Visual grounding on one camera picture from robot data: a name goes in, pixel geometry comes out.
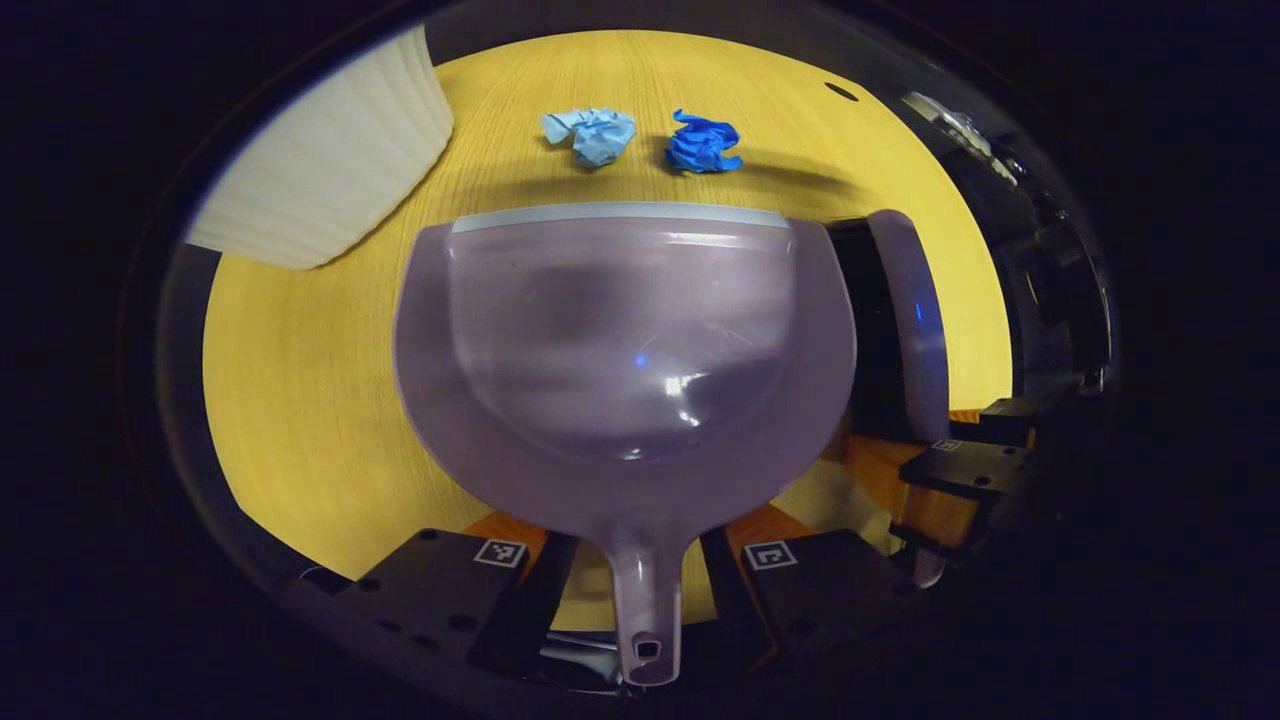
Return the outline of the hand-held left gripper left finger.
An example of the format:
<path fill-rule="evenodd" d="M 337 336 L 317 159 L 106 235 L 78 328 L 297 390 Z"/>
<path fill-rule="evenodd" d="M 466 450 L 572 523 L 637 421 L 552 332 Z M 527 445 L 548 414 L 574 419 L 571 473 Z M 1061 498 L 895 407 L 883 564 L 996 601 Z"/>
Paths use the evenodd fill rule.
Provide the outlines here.
<path fill-rule="evenodd" d="M 515 519 L 424 528 L 347 580 L 300 578 L 300 614 L 340 648 L 420 691 L 552 691 L 541 648 L 579 550 Z"/>

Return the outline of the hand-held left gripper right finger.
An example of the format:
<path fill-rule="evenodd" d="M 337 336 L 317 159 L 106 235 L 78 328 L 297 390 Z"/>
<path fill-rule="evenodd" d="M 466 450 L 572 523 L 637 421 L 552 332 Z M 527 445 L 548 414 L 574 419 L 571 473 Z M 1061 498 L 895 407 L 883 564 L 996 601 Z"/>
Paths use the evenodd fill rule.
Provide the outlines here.
<path fill-rule="evenodd" d="M 700 537 L 716 610 L 698 683 L 878 682 L 918 666 L 922 591 L 856 532 L 817 532 L 767 505 Z"/>

